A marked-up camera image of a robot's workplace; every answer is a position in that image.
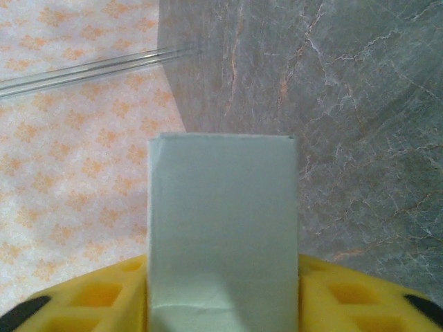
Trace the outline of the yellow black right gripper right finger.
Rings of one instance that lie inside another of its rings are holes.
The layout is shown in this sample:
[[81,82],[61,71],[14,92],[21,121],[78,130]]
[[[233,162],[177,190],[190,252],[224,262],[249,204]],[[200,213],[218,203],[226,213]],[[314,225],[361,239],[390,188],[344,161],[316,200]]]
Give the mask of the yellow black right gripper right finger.
[[441,331],[442,307],[424,294],[299,256],[300,331]]

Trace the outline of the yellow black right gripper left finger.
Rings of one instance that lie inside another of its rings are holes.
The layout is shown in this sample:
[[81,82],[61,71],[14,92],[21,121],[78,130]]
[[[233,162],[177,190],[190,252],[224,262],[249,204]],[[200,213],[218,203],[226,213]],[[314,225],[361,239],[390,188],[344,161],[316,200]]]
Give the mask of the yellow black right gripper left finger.
[[32,294],[1,316],[15,332],[147,329],[147,257],[140,255]]

